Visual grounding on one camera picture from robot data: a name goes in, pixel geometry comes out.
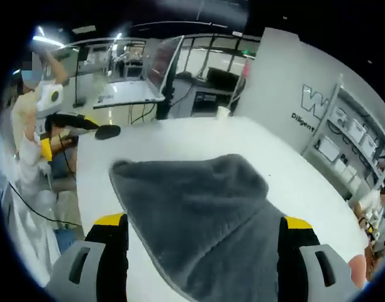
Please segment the person's right hand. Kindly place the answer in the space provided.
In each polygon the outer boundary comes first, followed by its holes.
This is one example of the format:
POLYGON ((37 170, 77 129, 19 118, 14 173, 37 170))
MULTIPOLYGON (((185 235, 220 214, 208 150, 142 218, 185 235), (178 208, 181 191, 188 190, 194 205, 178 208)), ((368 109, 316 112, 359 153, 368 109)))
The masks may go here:
POLYGON ((363 289, 364 283, 366 282, 366 269, 367 269, 365 256, 362 254, 354 256, 348 262, 348 265, 351 270, 352 281, 359 289, 363 289))

